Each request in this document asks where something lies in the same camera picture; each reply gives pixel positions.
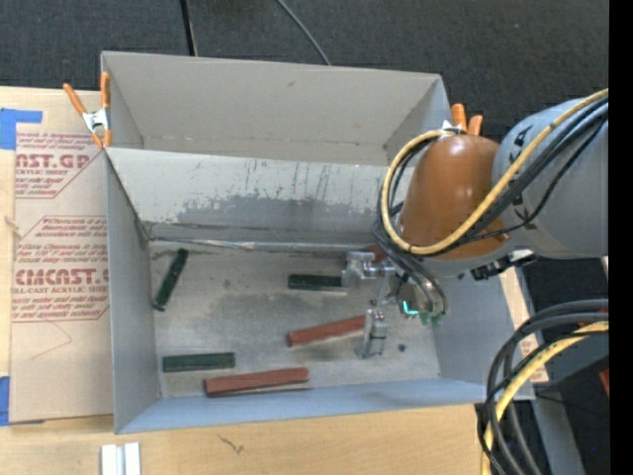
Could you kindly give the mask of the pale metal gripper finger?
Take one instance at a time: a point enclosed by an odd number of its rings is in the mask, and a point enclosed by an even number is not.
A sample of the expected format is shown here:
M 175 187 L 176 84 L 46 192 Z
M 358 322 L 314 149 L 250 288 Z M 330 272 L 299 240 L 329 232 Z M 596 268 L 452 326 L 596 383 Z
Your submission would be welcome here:
M 381 355 L 384 351 L 388 333 L 388 322 L 385 313 L 379 309 L 368 309 L 361 342 L 355 347 L 359 359 Z
M 354 287 L 360 281 L 374 279 L 377 276 L 375 253 L 371 251 L 349 251 L 346 265 L 341 271 L 341 285 Z

